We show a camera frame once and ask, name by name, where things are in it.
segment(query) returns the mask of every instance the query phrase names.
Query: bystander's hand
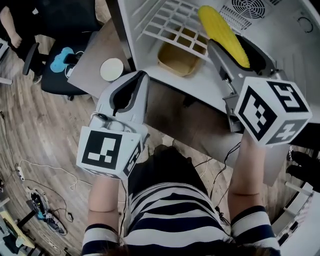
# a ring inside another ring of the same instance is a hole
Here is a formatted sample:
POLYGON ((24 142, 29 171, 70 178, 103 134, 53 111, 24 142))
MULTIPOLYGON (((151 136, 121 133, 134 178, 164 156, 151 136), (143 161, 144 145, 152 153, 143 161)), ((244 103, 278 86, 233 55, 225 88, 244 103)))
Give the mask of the bystander's hand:
POLYGON ((19 48, 22 38, 18 35, 18 33, 14 33, 12 36, 10 36, 11 44, 17 49, 19 48))

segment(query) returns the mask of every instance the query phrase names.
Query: vent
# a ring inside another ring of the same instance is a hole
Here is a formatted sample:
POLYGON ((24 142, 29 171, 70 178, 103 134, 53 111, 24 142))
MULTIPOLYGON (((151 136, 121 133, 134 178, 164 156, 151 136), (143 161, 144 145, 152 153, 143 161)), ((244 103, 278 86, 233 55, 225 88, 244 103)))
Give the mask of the vent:
POLYGON ((263 19, 266 13, 262 0, 232 0, 233 8, 243 17, 249 19, 263 19))
POLYGON ((238 31, 246 30, 251 26, 250 21, 225 5, 220 10, 220 14, 230 27, 238 31))
POLYGON ((274 6, 276 6, 277 4, 279 4, 282 0, 269 0, 271 4, 273 4, 274 6))

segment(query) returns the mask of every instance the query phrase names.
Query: brown table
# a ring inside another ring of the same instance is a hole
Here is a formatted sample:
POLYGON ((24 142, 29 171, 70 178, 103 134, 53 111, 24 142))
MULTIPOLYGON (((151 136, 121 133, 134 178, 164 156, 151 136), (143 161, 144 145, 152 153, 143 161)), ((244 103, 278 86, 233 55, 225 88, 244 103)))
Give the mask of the brown table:
POLYGON ((76 64, 68 82, 88 94, 99 98, 110 83, 100 75, 101 65, 110 58, 120 59, 130 70, 113 21, 110 19, 90 42, 76 64))
MULTIPOLYGON (((100 75, 100 67, 109 58, 122 60, 130 70, 114 23, 110 19, 89 44, 75 66, 68 82, 88 94, 99 98, 110 83, 100 75)), ((194 103, 183 108, 184 96, 153 81, 150 83, 148 111, 145 123, 184 144, 223 162, 228 151, 240 140, 241 135, 230 133, 226 120, 203 104, 194 103)), ((289 145, 275 146, 267 150, 265 160, 264 183, 272 186, 284 164, 289 145)), ((234 167, 238 152, 230 155, 228 166, 234 167)))

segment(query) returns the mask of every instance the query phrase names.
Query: round white object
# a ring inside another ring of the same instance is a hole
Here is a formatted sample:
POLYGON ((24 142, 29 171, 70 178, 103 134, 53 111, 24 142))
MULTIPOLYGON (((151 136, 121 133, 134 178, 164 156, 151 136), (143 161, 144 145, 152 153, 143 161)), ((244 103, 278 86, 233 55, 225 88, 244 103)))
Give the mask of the round white object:
POLYGON ((109 58, 104 63, 102 63, 100 68, 101 77, 112 82, 118 79, 124 71, 124 64, 118 58, 109 58))

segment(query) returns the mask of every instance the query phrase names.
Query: navy and white striped shirt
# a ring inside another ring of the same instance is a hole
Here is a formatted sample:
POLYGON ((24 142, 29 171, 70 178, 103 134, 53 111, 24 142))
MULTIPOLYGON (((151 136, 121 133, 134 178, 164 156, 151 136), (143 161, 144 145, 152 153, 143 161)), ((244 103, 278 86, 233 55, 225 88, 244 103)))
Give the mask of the navy and white striped shirt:
MULTIPOLYGON (((154 185, 129 198, 128 212, 123 242, 132 255, 212 255, 217 243, 231 238, 208 196, 191 185, 154 185)), ((280 255, 263 206, 236 216, 231 235, 240 244, 272 248, 272 255, 280 255)), ((85 231, 82 255, 105 254, 117 246, 119 237, 111 227, 94 224, 85 231)))

